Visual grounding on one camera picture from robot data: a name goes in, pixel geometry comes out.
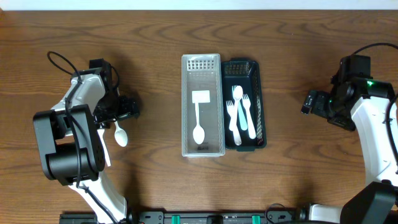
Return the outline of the white plastic spoon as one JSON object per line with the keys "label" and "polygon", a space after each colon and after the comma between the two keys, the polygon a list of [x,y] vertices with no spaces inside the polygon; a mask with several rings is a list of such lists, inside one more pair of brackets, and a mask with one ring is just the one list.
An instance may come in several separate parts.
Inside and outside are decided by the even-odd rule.
{"label": "white plastic spoon", "polygon": [[240,85],[233,86],[233,99],[234,99],[234,106],[233,106],[233,115],[231,117],[231,121],[229,123],[229,129],[231,131],[237,128],[237,118],[238,118],[238,105],[240,100],[243,97],[243,88]]}
{"label": "white plastic spoon", "polygon": [[193,129],[193,138],[194,141],[200,145],[203,143],[205,138],[205,131],[200,125],[200,110],[199,110],[199,102],[195,102],[195,117],[196,117],[196,126]]}
{"label": "white plastic spoon", "polygon": [[121,147],[126,147],[128,144],[128,136],[127,132],[119,125],[118,121],[114,122],[115,124],[115,132],[114,132],[114,138],[116,142],[121,146]]}
{"label": "white plastic spoon", "polygon": [[102,147],[103,147],[104,158],[105,158],[106,165],[108,167],[110,167],[111,166],[111,160],[110,160],[110,157],[109,157],[108,148],[107,148],[105,140],[104,140],[105,129],[98,129],[97,132],[98,132],[98,135],[99,135],[99,138],[101,140]]}

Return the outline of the white plastic fork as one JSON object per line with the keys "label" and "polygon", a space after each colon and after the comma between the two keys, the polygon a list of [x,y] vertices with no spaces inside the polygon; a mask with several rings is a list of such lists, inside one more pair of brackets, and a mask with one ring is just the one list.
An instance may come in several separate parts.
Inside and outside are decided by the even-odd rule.
{"label": "white plastic fork", "polygon": [[251,139],[255,139],[256,131],[254,129],[254,123],[252,121],[251,112],[250,112],[251,102],[250,102],[250,99],[247,94],[243,95],[243,106],[244,106],[244,109],[246,110],[249,137]]}
{"label": "white plastic fork", "polygon": [[226,102],[227,112],[230,116],[229,130],[233,132],[234,143],[237,146],[242,144],[240,133],[237,127],[237,111],[235,111],[234,103],[231,100]]}

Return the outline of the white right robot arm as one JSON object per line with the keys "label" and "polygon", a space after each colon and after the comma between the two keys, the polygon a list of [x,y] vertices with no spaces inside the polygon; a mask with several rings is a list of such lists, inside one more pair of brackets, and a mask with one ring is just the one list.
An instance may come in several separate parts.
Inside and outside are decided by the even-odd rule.
{"label": "white right robot arm", "polygon": [[331,92],[311,90],[303,114],[313,113],[357,131],[366,186],[343,207],[313,204],[306,219],[316,223],[384,223],[397,204],[397,106],[390,83],[369,78],[336,82]]}

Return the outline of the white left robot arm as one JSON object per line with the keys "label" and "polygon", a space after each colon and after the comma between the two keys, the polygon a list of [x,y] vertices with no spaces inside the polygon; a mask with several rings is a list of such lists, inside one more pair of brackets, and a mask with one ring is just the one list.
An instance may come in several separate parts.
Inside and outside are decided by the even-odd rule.
{"label": "white left robot arm", "polygon": [[127,199],[104,171],[111,164],[105,130],[136,114],[133,102],[119,94],[112,77],[94,70],[74,74],[63,99],[36,113],[33,125],[46,178],[82,196],[98,223],[135,223]]}

